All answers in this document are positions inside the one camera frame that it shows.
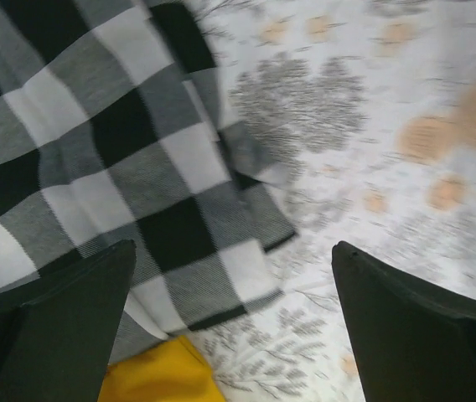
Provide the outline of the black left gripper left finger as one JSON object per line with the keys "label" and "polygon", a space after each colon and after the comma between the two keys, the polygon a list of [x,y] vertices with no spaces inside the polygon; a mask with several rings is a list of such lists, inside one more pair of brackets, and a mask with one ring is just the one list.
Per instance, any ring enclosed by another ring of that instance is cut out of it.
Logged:
{"label": "black left gripper left finger", "polygon": [[0,401],[96,401],[136,263],[122,240],[0,293]]}

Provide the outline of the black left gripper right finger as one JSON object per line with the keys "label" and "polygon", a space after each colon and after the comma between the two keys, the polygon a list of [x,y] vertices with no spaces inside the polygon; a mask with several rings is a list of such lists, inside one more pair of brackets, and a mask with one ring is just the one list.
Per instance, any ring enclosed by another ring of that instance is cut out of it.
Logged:
{"label": "black left gripper right finger", "polygon": [[344,241],[332,271],[365,400],[476,401],[476,300]]}

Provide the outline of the black white checkered cloth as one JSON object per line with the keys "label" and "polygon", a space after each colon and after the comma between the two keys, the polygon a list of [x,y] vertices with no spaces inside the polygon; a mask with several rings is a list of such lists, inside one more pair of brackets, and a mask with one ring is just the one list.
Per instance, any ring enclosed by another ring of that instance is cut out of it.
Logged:
{"label": "black white checkered cloth", "polygon": [[285,181],[182,2],[0,1],[0,293],[131,240],[112,363],[257,312]]}

